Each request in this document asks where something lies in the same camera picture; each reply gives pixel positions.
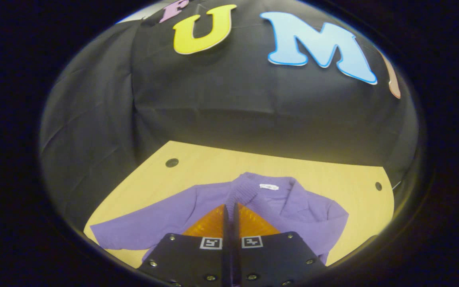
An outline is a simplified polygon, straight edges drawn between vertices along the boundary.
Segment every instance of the clothing label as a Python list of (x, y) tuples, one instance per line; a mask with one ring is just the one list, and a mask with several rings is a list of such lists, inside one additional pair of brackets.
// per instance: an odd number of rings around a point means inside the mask
[(273, 185), (273, 184), (260, 184), (260, 188), (261, 189), (271, 189), (273, 191), (277, 191), (279, 189), (279, 187), (277, 185)]

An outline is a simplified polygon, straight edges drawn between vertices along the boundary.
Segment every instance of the letter u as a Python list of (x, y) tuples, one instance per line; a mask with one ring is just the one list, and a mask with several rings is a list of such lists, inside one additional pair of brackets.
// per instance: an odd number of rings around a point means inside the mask
[(212, 15), (213, 25), (210, 34), (201, 38), (194, 38), (192, 35), (194, 22), (200, 18), (199, 15), (178, 22), (173, 26), (175, 30), (173, 48), (175, 51), (179, 54), (188, 55), (209, 49), (222, 42), (230, 34), (231, 10), (236, 7), (237, 5), (224, 5), (206, 11), (206, 14)]

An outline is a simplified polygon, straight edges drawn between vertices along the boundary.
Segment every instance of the purple sweater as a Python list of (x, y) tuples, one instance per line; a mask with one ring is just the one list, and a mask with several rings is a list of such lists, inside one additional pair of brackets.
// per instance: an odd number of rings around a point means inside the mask
[(166, 233), (183, 233), (219, 205), (226, 204), (233, 220), (235, 202), (256, 212), (281, 233), (297, 232), (323, 263), (348, 219), (338, 203), (306, 191), (295, 178), (244, 173), (231, 182), (195, 185), (151, 206), (91, 225), (91, 230), (104, 249), (148, 249)]

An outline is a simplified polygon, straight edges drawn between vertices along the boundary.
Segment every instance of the wooden table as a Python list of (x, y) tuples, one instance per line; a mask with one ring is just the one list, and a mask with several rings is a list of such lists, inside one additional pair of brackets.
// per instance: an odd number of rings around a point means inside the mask
[[(178, 165), (166, 167), (166, 161), (171, 158), (177, 158)], [(392, 187), (382, 167), (281, 158), (168, 142), (107, 196), (89, 218), (84, 234), (97, 242), (90, 225), (142, 209), (196, 184), (232, 181), (246, 171), (296, 178), (306, 190), (335, 200), (348, 212), (345, 230), (330, 251), (327, 265), (381, 232), (393, 216)], [(377, 182), (382, 186), (380, 191), (375, 187)], [(139, 267), (147, 250), (107, 251)]]

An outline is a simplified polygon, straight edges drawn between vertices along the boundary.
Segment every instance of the letter m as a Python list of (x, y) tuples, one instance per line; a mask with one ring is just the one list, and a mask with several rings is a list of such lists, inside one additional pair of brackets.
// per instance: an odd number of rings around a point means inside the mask
[(269, 20), (274, 30), (275, 51), (268, 55), (271, 63), (292, 66), (308, 63), (308, 57), (298, 50), (298, 39), (320, 67), (326, 68), (330, 65), (338, 47), (341, 60), (337, 62), (337, 68), (341, 73), (372, 85), (377, 84), (377, 77), (371, 71), (355, 36), (350, 31), (324, 23), (318, 32), (290, 13), (265, 12), (260, 16)]

